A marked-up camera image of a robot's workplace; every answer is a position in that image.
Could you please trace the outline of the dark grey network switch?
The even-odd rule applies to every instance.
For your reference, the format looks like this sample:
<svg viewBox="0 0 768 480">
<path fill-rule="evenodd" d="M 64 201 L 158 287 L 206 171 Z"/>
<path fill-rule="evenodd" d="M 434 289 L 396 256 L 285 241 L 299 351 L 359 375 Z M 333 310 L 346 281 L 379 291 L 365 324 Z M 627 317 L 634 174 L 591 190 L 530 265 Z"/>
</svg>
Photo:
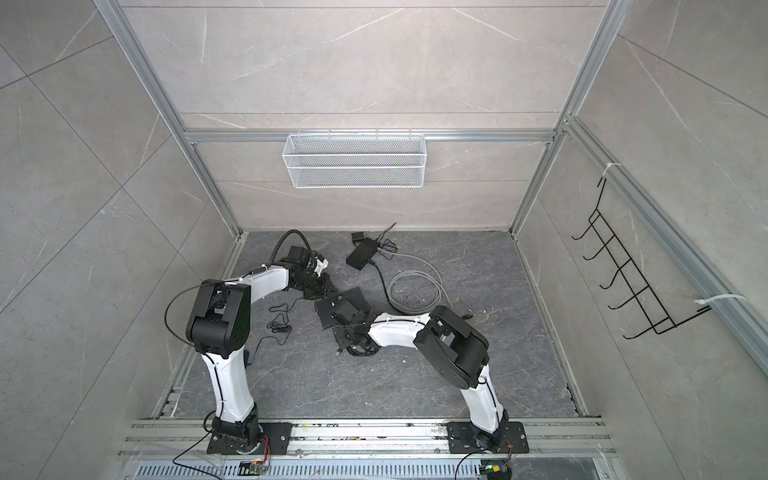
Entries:
<svg viewBox="0 0 768 480">
<path fill-rule="evenodd" d="M 359 287 L 335 292 L 317 300 L 314 307 L 324 329 L 362 325 L 371 313 L 371 306 Z"/>
</svg>

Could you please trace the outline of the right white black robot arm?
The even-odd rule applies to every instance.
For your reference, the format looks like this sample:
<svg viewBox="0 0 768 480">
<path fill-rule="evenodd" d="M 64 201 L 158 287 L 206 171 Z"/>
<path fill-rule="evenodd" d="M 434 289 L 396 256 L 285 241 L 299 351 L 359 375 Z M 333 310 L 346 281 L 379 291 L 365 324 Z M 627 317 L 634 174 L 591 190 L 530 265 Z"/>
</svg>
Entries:
<svg viewBox="0 0 768 480">
<path fill-rule="evenodd" d="M 387 347 L 418 350 L 467 404 L 470 421 L 454 429 L 466 448 L 495 450 L 504 441 L 508 415 L 490 378 L 488 340 L 450 308 L 376 314 L 354 289 L 316 302 L 315 311 L 339 349 L 352 356 L 373 356 Z"/>
</svg>

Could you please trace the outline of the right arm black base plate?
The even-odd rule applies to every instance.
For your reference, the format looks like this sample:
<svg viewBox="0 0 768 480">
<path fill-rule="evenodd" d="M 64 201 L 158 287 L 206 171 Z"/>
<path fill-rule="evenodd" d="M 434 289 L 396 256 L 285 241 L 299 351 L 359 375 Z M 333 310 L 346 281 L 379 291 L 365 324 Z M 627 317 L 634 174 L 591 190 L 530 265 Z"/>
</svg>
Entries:
<svg viewBox="0 0 768 480">
<path fill-rule="evenodd" d="M 494 433 L 487 433 L 471 422 L 448 422 L 446 431 L 452 454 L 489 451 L 517 455 L 530 452 L 527 434 L 520 422 L 502 419 Z"/>
</svg>

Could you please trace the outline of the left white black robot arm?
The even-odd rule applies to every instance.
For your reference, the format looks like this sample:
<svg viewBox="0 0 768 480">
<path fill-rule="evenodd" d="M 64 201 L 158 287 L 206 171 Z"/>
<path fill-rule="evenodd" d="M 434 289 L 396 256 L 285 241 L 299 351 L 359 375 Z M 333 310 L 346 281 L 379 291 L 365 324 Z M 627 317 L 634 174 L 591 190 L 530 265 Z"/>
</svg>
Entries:
<svg viewBox="0 0 768 480">
<path fill-rule="evenodd" d="M 251 329 L 251 305 L 283 290 L 297 290 L 306 300 L 335 290 L 326 272 L 329 262 L 312 249 L 299 230 L 285 232 L 269 260 L 247 274 L 208 279 L 197 292 L 181 341 L 199 353 L 211 377 L 216 407 L 212 439 L 237 453 L 257 450 L 266 435 L 246 378 L 245 344 Z"/>
</svg>

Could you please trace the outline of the black power adapter with cable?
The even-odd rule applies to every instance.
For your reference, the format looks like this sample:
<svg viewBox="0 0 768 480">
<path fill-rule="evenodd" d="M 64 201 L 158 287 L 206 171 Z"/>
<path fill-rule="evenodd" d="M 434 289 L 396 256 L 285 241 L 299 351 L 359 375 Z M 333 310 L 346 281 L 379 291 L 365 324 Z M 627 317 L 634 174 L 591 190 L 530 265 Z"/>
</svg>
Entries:
<svg viewBox="0 0 768 480">
<path fill-rule="evenodd" d="M 397 225 L 396 222 L 392 223 L 389 227 L 387 227 L 383 232 L 381 232 L 375 239 L 375 241 L 378 243 L 377 251 L 387 258 L 388 260 L 391 260 L 395 254 L 398 252 L 399 248 L 397 244 L 387 238 L 387 234 Z M 367 236 L 363 232 L 353 232 L 351 234 L 351 240 L 355 247 L 360 245 L 364 240 L 367 239 Z"/>
</svg>

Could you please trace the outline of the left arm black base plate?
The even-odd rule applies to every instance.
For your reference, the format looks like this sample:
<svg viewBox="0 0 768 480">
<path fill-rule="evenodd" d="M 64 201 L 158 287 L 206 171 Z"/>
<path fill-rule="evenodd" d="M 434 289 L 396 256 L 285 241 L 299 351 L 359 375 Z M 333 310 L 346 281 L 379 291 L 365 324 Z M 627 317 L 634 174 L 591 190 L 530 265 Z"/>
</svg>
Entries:
<svg viewBox="0 0 768 480">
<path fill-rule="evenodd" d="M 285 455 L 293 425 L 287 422 L 250 423 L 224 422 L 212 428 L 207 454 Z"/>
</svg>

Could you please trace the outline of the ribbed black network switch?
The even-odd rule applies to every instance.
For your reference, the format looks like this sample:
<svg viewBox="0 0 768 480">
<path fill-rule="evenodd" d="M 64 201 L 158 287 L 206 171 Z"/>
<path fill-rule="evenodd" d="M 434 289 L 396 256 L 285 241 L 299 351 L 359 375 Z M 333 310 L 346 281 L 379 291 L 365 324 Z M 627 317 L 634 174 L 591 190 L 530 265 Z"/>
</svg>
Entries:
<svg viewBox="0 0 768 480">
<path fill-rule="evenodd" d="M 378 252 L 380 243 L 366 237 L 356 244 L 353 252 L 346 258 L 346 264 L 357 270 L 362 270 Z"/>
</svg>

